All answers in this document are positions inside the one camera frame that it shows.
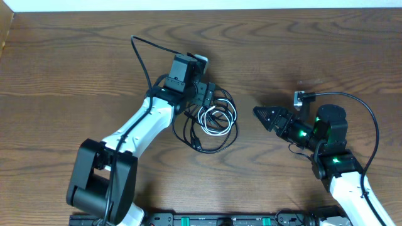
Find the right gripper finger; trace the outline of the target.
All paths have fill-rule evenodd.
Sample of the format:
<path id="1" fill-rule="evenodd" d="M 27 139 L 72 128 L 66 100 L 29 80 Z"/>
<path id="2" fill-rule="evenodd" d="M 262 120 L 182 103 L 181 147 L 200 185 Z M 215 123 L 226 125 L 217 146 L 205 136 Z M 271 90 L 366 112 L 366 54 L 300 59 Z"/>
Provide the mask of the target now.
<path id="1" fill-rule="evenodd" d="M 260 121 L 267 131 L 271 132 L 272 130 L 276 130 L 276 119 L 263 118 Z"/>
<path id="2" fill-rule="evenodd" d="M 280 106 L 260 106 L 255 107 L 253 113 L 260 121 L 273 121 L 283 109 Z"/>

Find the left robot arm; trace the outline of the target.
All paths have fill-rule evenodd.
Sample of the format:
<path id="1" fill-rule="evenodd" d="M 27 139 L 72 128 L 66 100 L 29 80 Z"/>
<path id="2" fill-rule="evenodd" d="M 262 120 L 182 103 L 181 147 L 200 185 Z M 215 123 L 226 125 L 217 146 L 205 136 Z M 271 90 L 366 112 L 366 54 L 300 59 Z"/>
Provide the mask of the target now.
<path id="1" fill-rule="evenodd" d="M 79 147 L 66 203 L 99 218 L 102 224 L 141 225 L 145 212 L 134 204 L 138 159 L 153 139 L 170 126 L 187 104 L 207 90 L 199 83 L 208 58 L 177 54 L 164 86 L 146 93 L 140 109 L 101 141 L 86 139 Z"/>

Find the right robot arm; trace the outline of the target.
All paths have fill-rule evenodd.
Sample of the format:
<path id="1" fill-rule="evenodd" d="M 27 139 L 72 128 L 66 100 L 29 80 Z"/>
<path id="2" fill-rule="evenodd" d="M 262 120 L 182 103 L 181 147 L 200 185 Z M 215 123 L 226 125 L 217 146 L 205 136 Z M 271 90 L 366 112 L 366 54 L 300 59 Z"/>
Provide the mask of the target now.
<path id="1" fill-rule="evenodd" d="M 361 166 L 347 149 L 348 122 L 344 108 L 325 104 L 317 109 L 315 122 L 306 123 L 310 103 L 318 93 L 295 92 L 297 114 L 281 106 L 254 107 L 253 114 L 267 131 L 284 141 L 312 153 L 308 160 L 315 177 L 337 201 L 306 215 L 302 225 L 393 225 L 394 222 L 377 199 Z"/>

